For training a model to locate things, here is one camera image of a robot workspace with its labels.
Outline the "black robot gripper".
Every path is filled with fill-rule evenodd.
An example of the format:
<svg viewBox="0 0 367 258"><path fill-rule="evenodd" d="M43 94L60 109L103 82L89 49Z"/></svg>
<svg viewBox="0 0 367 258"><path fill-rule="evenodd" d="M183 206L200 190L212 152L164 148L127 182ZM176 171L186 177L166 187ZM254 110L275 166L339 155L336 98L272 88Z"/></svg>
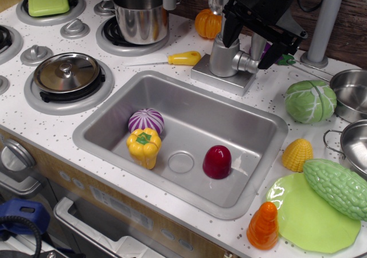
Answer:
<svg viewBox="0 0 367 258"><path fill-rule="evenodd" d="M258 69L268 69L284 55L294 55L308 34L291 15L293 1L229 0L224 6L224 46L229 48L246 27L273 43L257 42Z"/></svg>

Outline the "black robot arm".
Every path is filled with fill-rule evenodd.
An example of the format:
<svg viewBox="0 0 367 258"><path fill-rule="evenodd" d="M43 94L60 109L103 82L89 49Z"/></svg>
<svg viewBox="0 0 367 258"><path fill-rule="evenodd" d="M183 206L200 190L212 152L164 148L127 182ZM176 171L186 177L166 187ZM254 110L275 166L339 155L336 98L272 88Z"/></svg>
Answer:
<svg viewBox="0 0 367 258"><path fill-rule="evenodd" d="M295 54L308 36L289 10L293 0L229 0L224 6L222 41L230 47L245 26L272 45L260 55L258 69L268 69L282 55Z"/></svg>

